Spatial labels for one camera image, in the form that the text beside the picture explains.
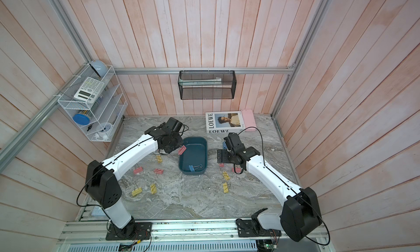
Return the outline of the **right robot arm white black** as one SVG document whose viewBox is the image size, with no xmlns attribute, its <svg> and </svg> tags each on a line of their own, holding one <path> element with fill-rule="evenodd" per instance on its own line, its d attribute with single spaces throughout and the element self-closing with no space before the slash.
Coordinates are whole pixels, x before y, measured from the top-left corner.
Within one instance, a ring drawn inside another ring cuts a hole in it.
<svg viewBox="0 0 420 252">
<path fill-rule="evenodd" d="M 224 138 L 225 149 L 217 151 L 218 163 L 240 166 L 258 178 L 277 198 L 282 208 L 263 208 L 249 223 L 238 223 L 240 230 L 261 236 L 264 231 L 284 231 L 299 242 L 323 224 L 318 198 L 310 187 L 303 189 L 275 170 L 254 147 L 245 147 L 237 133 Z"/>
</svg>

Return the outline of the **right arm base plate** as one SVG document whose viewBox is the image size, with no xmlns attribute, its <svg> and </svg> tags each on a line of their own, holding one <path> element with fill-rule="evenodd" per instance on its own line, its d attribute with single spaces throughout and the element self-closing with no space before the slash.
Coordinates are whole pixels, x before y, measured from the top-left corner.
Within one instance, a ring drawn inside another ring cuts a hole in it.
<svg viewBox="0 0 420 252">
<path fill-rule="evenodd" d="M 238 229 L 238 236 L 239 237 L 281 237 L 280 230 L 266 230 L 263 229 L 260 224 L 254 220 L 243 220 L 243 219 L 236 219 L 235 221 L 237 229 Z"/>
</svg>

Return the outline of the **teal plastic storage box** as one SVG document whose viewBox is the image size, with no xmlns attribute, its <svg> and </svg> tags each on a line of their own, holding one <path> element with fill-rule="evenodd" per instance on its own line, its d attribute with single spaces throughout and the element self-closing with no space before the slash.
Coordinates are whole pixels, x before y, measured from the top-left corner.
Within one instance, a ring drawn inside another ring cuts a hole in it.
<svg viewBox="0 0 420 252">
<path fill-rule="evenodd" d="M 202 175 L 208 166 L 207 140 L 203 137 L 187 137 L 183 141 L 186 151 L 179 156 L 178 167 L 185 175 Z M 202 171 L 190 172 L 189 165 L 202 165 Z"/>
</svg>

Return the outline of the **yellow binder clip lowest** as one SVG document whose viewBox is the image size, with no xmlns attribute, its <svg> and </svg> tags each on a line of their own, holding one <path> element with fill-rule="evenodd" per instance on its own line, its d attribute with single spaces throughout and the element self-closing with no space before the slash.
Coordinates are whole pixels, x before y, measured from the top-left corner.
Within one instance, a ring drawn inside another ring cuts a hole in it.
<svg viewBox="0 0 420 252">
<path fill-rule="evenodd" d="M 223 193 L 227 194 L 229 192 L 229 188 L 228 188 L 227 183 L 223 183 L 222 187 L 223 187 Z"/>
</svg>

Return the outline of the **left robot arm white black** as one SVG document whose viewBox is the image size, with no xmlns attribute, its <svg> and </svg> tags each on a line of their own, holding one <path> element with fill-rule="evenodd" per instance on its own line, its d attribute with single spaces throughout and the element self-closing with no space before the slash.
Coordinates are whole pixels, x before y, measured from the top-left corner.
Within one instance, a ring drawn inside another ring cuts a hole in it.
<svg viewBox="0 0 420 252">
<path fill-rule="evenodd" d="M 183 144 L 182 135 L 187 130 L 188 126 L 171 117 L 161 125 L 147 129 L 120 153 L 88 164 L 83 189 L 99 203 L 114 227 L 132 232 L 135 225 L 134 218 L 121 200 L 121 178 L 149 154 L 158 150 L 170 154 L 180 148 Z"/>
</svg>

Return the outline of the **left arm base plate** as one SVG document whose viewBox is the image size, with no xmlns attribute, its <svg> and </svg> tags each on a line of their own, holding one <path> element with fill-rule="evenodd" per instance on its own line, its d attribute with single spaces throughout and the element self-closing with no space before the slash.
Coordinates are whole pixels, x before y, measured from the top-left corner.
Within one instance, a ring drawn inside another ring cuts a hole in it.
<svg viewBox="0 0 420 252">
<path fill-rule="evenodd" d="M 123 229 L 113 223 L 108 227 L 106 241 L 149 240 L 151 238 L 151 222 L 129 222 Z"/>
</svg>

